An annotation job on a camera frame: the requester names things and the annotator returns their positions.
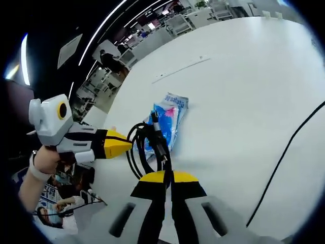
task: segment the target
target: desk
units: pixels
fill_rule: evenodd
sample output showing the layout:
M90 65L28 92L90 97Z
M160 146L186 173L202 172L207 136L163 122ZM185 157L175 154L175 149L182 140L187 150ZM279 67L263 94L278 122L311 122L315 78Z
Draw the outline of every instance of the desk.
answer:
M172 66L209 60L152 84ZM127 76L104 123L127 135L167 92L189 97L171 153L174 169L195 175L247 222L296 128L325 100L322 57L300 24L238 18L165 44ZM303 224L325 178L325 109L287 151L249 229L283 239ZM118 201L137 183L126 157L98 160L94 190Z

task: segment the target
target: wrist strap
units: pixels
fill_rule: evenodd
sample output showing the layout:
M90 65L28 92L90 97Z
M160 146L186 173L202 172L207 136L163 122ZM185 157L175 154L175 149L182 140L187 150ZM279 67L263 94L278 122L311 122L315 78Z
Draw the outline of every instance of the wrist strap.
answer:
M35 153L33 152L29 158L29 169L30 169L31 174L39 180L47 181L51 177L51 174L44 174L41 171L39 171L37 168L35 168L34 156L35 156Z

